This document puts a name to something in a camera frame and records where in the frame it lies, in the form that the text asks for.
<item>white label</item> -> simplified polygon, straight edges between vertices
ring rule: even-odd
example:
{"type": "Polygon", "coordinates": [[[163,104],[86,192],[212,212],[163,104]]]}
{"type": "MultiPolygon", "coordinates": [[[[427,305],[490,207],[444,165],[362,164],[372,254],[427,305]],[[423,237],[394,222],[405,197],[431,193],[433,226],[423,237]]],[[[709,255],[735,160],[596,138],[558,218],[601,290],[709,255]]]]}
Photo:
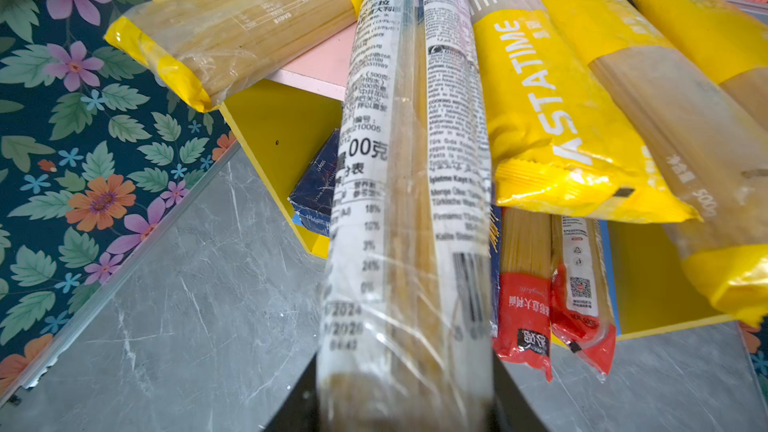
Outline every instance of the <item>white label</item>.
{"type": "Polygon", "coordinates": [[[318,378],[389,373],[385,193],[403,0],[364,0],[342,113],[318,378]]]}
{"type": "Polygon", "coordinates": [[[568,309],[598,316],[598,295],[594,286],[592,249],[586,218],[562,217],[563,263],[568,288],[568,309]]]}
{"type": "Polygon", "coordinates": [[[466,0],[424,0],[428,179],[447,370],[479,396],[492,390],[488,236],[490,155],[475,36],[466,0]]]}

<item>blue box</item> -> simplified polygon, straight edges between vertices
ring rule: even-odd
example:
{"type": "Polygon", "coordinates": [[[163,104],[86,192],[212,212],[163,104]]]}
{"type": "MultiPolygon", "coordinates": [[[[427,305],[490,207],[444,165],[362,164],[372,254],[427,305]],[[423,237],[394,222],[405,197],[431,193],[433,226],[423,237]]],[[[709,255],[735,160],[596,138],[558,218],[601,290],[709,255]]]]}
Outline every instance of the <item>blue box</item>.
{"type": "Polygon", "coordinates": [[[336,156],[339,152],[339,130],[322,145],[304,175],[296,184],[288,202],[301,220],[301,225],[315,234],[330,234],[333,187],[336,184],[336,156]]]}

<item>qr code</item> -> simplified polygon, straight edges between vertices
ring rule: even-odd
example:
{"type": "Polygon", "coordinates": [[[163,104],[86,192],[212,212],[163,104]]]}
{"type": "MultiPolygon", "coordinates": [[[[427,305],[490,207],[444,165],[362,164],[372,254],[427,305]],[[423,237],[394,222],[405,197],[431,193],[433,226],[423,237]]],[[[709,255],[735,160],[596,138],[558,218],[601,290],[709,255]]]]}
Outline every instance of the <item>qr code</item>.
{"type": "Polygon", "coordinates": [[[592,289],[588,278],[571,277],[571,296],[592,298],[592,289]]]}

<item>gray marble surface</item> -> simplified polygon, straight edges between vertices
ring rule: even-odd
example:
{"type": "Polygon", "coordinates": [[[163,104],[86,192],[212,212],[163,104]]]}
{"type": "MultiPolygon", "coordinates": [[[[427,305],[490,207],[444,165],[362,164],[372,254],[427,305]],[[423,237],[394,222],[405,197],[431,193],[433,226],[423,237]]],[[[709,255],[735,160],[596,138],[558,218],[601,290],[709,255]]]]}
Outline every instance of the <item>gray marble surface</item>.
{"type": "MultiPolygon", "coordinates": [[[[315,350],[323,262],[242,151],[137,264],[2,430],[260,430],[315,350]]],[[[510,367],[552,431],[764,432],[734,324],[619,343],[603,383],[566,350],[555,380],[510,367]]]]}

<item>barcode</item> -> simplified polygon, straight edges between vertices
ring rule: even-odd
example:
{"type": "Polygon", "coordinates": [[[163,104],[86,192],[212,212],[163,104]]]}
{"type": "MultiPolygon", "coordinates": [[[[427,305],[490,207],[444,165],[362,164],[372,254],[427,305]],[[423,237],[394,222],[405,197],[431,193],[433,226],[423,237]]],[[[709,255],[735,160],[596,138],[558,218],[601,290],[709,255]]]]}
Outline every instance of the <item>barcode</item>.
{"type": "Polygon", "coordinates": [[[456,289],[458,298],[462,302],[464,325],[469,330],[472,338],[477,338],[485,326],[485,313],[483,302],[478,290],[478,277],[488,278],[488,257],[483,254],[467,254],[456,252],[453,254],[453,270],[456,274],[456,289]]]}
{"type": "Polygon", "coordinates": [[[588,278],[571,277],[571,297],[592,298],[592,288],[588,278]]]}

